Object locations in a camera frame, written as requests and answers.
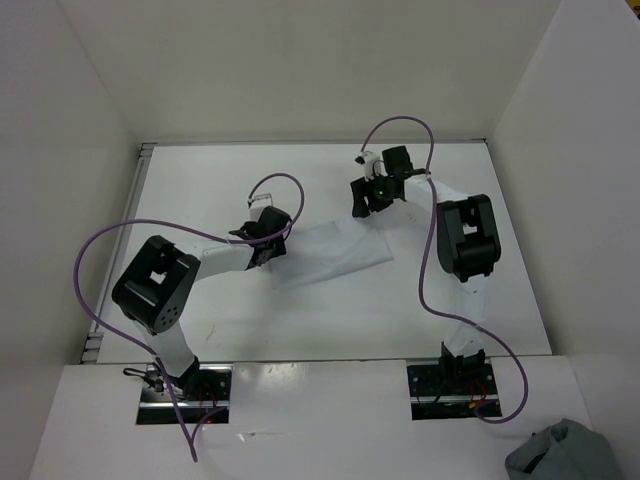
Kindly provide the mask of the white skirt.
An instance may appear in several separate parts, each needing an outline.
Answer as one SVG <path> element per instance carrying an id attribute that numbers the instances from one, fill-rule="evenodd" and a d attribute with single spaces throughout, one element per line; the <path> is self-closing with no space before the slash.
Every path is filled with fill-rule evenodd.
<path id="1" fill-rule="evenodd" d="M 268 263 L 272 285 L 280 291 L 332 280 L 393 259 L 385 237 L 370 223 L 351 217 L 296 230 L 285 247 L 285 255 Z"/>

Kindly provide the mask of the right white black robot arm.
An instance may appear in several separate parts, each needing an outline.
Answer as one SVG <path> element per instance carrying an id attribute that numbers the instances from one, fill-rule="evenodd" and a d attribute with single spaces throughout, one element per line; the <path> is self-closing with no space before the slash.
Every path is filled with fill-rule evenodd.
<path id="1" fill-rule="evenodd" d="M 438 360 L 439 394 L 462 392 L 481 373 L 486 354 L 479 324 L 489 276 L 501 257 L 501 243 L 490 198 L 470 195 L 436 181 L 425 169 L 413 166 L 404 146 L 381 154 L 362 151 L 355 162 L 362 177 L 351 182 L 352 216 L 366 218 L 397 200 L 428 213 L 429 229 L 419 271 L 419 301 L 427 312 L 452 320 L 457 326 L 441 343 Z M 424 293 L 431 245 L 436 245 L 441 269 L 454 286 L 454 311 L 434 309 Z"/>

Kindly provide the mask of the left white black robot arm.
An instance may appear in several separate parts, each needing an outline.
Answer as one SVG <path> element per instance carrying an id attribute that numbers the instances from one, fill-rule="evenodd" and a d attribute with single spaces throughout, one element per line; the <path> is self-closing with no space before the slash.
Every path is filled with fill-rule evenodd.
<path id="1" fill-rule="evenodd" d="M 281 231 L 289 214 L 266 206 L 230 233 L 232 240 L 178 246 L 160 235 L 141 247 L 112 290 L 112 300 L 137 324 L 144 341 L 164 366 L 163 386 L 176 399 L 202 392 L 200 362 L 179 324 L 195 282 L 260 267 L 286 253 Z"/>

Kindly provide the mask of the grey cloth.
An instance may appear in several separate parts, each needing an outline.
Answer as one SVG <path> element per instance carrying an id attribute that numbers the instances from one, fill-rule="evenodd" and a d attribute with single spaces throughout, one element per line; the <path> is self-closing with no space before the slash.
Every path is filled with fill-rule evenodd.
<path id="1" fill-rule="evenodd" d="M 623 479 L 608 440 L 563 419 L 533 434 L 505 459 L 510 479 Z"/>

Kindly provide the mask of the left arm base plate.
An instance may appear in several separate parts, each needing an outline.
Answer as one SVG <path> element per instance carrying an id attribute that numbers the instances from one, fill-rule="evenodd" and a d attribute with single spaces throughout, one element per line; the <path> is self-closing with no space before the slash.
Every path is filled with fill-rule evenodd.
<path id="1" fill-rule="evenodd" d="M 226 364 L 202 364 L 195 383 L 181 388 L 174 384 L 172 391 L 187 425 L 226 424 L 229 421 L 233 367 Z M 138 425 L 177 424 L 167 383 L 156 364 L 143 369 L 127 367 L 123 374 L 142 381 L 136 423 Z"/>

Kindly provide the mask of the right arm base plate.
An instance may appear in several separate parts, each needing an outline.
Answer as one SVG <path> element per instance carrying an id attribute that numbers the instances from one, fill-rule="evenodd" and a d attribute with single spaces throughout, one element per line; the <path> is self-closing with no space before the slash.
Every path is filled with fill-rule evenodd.
<path id="1" fill-rule="evenodd" d="M 409 362 L 406 373 L 414 421 L 473 418 L 476 408 L 490 419 L 502 416 L 489 362 L 456 379 L 447 377 L 437 360 Z"/>

